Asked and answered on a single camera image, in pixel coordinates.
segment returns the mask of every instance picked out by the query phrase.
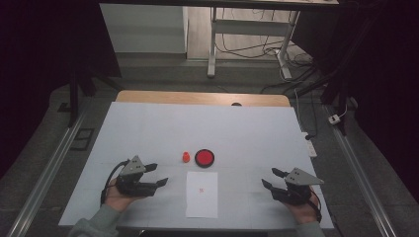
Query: red round object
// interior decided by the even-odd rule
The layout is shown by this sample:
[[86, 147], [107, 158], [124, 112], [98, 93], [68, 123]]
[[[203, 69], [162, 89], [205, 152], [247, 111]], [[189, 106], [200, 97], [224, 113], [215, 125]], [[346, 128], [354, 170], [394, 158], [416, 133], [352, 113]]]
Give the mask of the red round object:
[[207, 168], [212, 165], [214, 158], [215, 157], [210, 150], [202, 149], [195, 155], [195, 162], [197, 162], [198, 166]]

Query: wooden floor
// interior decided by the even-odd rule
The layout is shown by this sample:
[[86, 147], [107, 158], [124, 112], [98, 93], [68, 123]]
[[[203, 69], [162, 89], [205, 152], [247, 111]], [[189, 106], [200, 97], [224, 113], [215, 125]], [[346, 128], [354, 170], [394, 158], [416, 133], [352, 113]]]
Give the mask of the wooden floor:
[[[258, 9], [231, 9], [219, 8], [216, 11], [218, 19], [235, 19], [248, 21], [275, 21], [287, 22], [289, 11], [258, 10]], [[208, 59], [210, 50], [210, 16], [211, 8], [189, 7], [189, 32], [188, 32], [188, 59]], [[251, 59], [277, 60], [274, 53], [255, 57], [264, 53], [264, 48], [280, 47], [283, 38], [266, 36], [239, 36], [239, 35], [216, 35], [215, 43], [223, 51], [232, 51], [238, 48], [256, 46], [254, 48], [234, 51], [235, 53], [251, 57]], [[217, 50], [217, 59], [248, 59], [232, 53]], [[289, 54], [302, 53], [297, 46], [290, 46]]]

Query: white wall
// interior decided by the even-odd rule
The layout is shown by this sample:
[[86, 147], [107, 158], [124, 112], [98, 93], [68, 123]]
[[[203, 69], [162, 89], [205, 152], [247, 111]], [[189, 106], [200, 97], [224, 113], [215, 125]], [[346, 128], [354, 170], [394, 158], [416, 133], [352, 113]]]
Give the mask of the white wall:
[[186, 52], [186, 7], [101, 4], [101, 9], [115, 52]]

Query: gray sleeve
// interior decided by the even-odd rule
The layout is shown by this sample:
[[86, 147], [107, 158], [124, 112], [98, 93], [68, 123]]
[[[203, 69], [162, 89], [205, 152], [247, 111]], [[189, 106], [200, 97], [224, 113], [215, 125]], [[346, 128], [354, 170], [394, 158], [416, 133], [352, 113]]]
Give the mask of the gray sleeve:
[[117, 222], [121, 214], [110, 206], [103, 204], [90, 219], [80, 219], [68, 234], [69, 237], [117, 237]]
[[296, 233], [298, 237], [324, 237], [324, 233], [317, 221], [298, 225]]

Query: white tabletop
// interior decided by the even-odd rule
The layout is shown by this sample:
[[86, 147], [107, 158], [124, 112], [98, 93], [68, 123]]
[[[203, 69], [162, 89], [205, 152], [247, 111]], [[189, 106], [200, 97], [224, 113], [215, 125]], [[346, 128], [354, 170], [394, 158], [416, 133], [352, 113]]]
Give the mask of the white tabletop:
[[[293, 217], [261, 182], [286, 188], [271, 168], [298, 167], [315, 176], [293, 108], [112, 103], [59, 225], [74, 225], [99, 209], [100, 192], [112, 169], [138, 155], [157, 163], [142, 182], [169, 178], [154, 197], [134, 202], [119, 226], [139, 229], [280, 230], [295, 227]], [[209, 168], [194, 155], [214, 153]], [[184, 163], [188, 151], [191, 162]], [[217, 172], [218, 218], [186, 217], [187, 173]], [[322, 228], [333, 228], [321, 189]]]

